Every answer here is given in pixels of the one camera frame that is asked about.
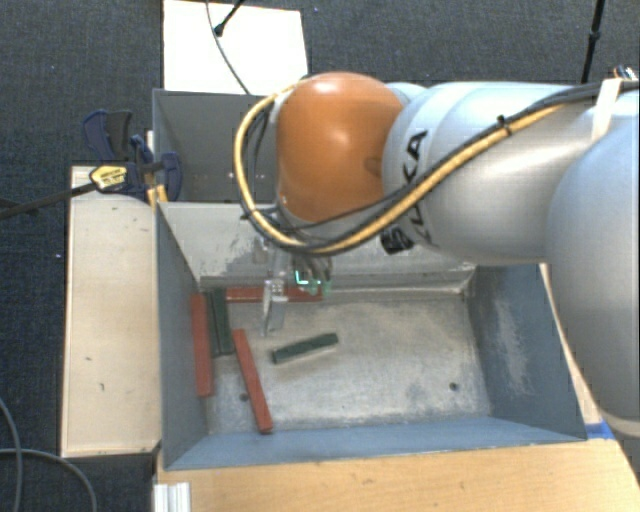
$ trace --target white paper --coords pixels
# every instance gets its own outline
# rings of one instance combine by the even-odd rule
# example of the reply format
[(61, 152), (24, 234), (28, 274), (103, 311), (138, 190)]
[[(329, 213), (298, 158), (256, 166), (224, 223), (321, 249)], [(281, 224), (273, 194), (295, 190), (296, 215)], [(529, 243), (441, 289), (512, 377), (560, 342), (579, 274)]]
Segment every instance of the white paper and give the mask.
[[(214, 26), (231, 10), (230, 4), (209, 7)], [(242, 6), (220, 43), (251, 94), (271, 94), (307, 74), (298, 11)], [(164, 1), (164, 87), (243, 93), (216, 47), (204, 2)]]

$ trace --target white cable strap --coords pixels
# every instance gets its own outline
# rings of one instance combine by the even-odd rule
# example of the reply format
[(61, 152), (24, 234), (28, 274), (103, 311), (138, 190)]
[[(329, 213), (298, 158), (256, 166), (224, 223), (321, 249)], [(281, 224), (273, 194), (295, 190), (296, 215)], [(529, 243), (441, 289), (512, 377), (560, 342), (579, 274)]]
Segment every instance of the white cable strap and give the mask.
[(622, 78), (609, 78), (602, 82), (600, 94), (596, 101), (593, 112), (593, 128), (591, 131), (591, 140), (596, 142), (609, 131), (611, 118), (613, 117), (613, 108), (620, 94), (620, 84)]

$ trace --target wooden board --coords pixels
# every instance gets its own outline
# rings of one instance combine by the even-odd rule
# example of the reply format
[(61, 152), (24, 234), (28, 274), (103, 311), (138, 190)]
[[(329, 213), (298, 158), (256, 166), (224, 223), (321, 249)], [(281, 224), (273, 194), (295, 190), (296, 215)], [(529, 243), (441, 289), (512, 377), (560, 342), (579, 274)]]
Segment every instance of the wooden board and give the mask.
[[(92, 167), (74, 168), (72, 185)], [(71, 201), (60, 449), (150, 452), (160, 439), (151, 208), (97, 192)]]
[(164, 472), (191, 483), (193, 512), (637, 512), (615, 441), (407, 457)]

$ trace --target gray bin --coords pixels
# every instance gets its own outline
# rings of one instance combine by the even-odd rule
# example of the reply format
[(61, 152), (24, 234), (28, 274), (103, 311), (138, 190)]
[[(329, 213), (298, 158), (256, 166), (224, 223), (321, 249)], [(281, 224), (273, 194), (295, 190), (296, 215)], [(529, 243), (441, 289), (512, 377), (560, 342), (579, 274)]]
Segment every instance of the gray bin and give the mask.
[[(260, 304), (231, 306), (247, 331), (274, 432), (260, 435), (235, 356), (196, 396), (189, 297), (256, 285), (255, 235), (237, 205), (161, 204), (157, 265), (162, 445), (170, 470), (308, 462), (586, 439), (536, 266), (474, 268), (377, 242), (335, 258), (334, 293), (289, 304), (262, 338)], [(329, 353), (275, 366), (273, 348), (322, 332)]]

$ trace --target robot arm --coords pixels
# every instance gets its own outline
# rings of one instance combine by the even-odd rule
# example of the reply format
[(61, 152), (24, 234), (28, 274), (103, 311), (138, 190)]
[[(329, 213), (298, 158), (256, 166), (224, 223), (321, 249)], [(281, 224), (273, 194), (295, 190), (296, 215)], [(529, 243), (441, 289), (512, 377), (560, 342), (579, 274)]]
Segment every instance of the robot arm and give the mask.
[[(318, 75), (279, 105), (277, 202), (287, 229), (247, 194), (245, 213), (277, 246), (312, 259), (397, 224), (407, 245), (470, 262), (549, 263), (561, 324), (594, 396), (637, 428), (638, 83), (614, 85), (607, 98), (600, 84), (424, 89)], [(244, 136), (273, 100), (239, 130), (241, 191)]]

